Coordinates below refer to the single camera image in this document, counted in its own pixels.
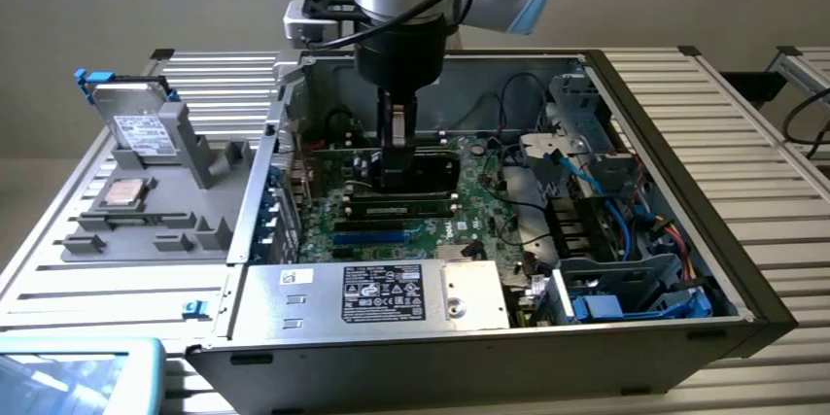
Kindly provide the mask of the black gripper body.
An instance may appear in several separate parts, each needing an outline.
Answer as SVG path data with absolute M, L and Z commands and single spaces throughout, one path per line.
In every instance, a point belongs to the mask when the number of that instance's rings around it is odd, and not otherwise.
M 444 16 L 404 24 L 356 45 L 361 77 L 390 92 L 417 92 L 442 71 L 448 22 Z

